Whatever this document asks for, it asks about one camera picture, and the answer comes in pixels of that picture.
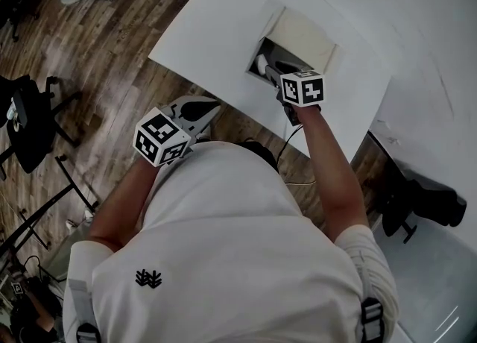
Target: white cloth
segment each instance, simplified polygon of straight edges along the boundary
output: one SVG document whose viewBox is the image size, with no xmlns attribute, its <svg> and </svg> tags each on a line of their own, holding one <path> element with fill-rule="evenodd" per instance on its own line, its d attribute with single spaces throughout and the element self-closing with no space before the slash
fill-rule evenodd
<svg viewBox="0 0 477 343">
<path fill-rule="evenodd" d="M 103 342 L 354 342 L 363 295 L 356 248 L 371 257 L 376 288 L 385 278 L 392 304 L 396 292 L 370 231 L 350 229 L 337 243 L 343 249 L 301 215 L 264 160 L 211 142 L 159 172 L 144 226 L 126 247 L 75 244 L 68 276 L 88 283 Z M 143 270 L 162 283 L 140 286 Z M 68 288 L 63 323 L 76 342 Z"/>
</svg>

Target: sleeve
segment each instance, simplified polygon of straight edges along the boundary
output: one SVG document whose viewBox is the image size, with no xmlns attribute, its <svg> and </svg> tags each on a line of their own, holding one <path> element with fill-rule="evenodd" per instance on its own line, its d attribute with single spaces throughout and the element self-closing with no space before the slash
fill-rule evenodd
<svg viewBox="0 0 477 343">
<path fill-rule="evenodd" d="M 107 246 L 93 241 L 81 241 L 72 246 L 71 258 L 68 267 L 68 282 L 65 289 L 63 303 L 63 330 L 66 343 L 76 343 L 76 331 L 79 323 L 73 304 L 69 280 L 82 280 L 86 282 L 88 291 L 92 289 L 92 273 L 94 269 L 113 255 Z"/>
<path fill-rule="evenodd" d="M 385 319 L 384 342 L 388 342 L 399 317 L 397 290 L 389 265 L 376 244 L 373 232 L 364 225 L 353 225 L 338 236 L 335 244 L 353 261 L 363 282 L 364 294 L 381 302 Z"/>
</svg>

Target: wooden floor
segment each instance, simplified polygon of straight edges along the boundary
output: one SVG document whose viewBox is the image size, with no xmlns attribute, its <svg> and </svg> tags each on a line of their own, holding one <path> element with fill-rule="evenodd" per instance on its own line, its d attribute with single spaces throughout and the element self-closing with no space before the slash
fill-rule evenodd
<svg viewBox="0 0 477 343">
<path fill-rule="evenodd" d="M 26 19 L 20 41 L 10 40 L 10 26 L 0 31 L 0 75 L 18 78 L 29 74 L 41 90 L 50 75 L 61 78 L 55 100 L 80 90 L 82 99 L 57 119 L 82 144 L 73 149 L 57 138 L 49 154 L 32 174 L 11 157 L 0 183 L 0 237 L 5 239 L 20 224 L 19 210 L 33 214 L 67 182 L 54 156 L 66 154 L 67 167 L 88 199 L 103 201 L 133 162 L 131 146 L 135 124 L 154 106 L 185 94 L 204 91 L 148 59 L 161 34 L 188 0 L 81 0 L 65 7 L 59 0 L 42 0 L 40 19 Z M 239 111 L 224 105 L 214 127 L 214 138 L 229 142 L 252 137 L 277 155 L 284 142 Z M 0 150 L 10 145 L 0 130 Z M 353 161 L 368 206 L 376 199 L 372 182 L 383 170 L 386 156 L 366 138 Z M 280 171 L 285 181 L 313 180 L 309 159 L 288 147 Z M 323 215 L 314 186 L 290 186 L 303 214 L 317 226 Z M 38 234 L 54 248 L 67 235 L 65 220 L 80 221 L 84 205 L 75 193 L 55 204 L 37 226 Z M 35 239 L 19 252 L 21 262 L 31 254 L 47 254 Z"/>
</svg>

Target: white desk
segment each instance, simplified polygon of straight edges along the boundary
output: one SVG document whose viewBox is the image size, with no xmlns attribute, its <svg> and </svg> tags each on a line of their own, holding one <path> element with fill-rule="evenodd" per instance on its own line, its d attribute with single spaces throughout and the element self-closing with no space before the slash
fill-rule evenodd
<svg viewBox="0 0 477 343">
<path fill-rule="evenodd" d="M 373 49 L 324 0 L 275 0 L 325 30 L 340 52 L 326 71 L 328 121 L 351 161 L 381 104 L 391 78 Z M 273 13 L 270 0 L 190 0 L 150 58 L 203 87 L 276 135 L 293 131 L 270 85 L 246 73 Z M 291 144 L 309 155 L 303 132 Z"/>
</svg>

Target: white t-shirt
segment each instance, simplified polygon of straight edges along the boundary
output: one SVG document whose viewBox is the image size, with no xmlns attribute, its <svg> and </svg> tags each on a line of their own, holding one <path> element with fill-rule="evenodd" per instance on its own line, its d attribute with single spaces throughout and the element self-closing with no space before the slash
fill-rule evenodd
<svg viewBox="0 0 477 343">
<path fill-rule="evenodd" d="M 73 245 L 68 277 L 87 282 L 103 342 L 355 342 L 363 265 L 391 333 L 396 289 L 368 228 L 334 245 L 262 158 L 225 142 L 194 150 L 161 169 L 127 246 Z M 69 287 L 63 326 L 76 342 Z"/>
</svg>

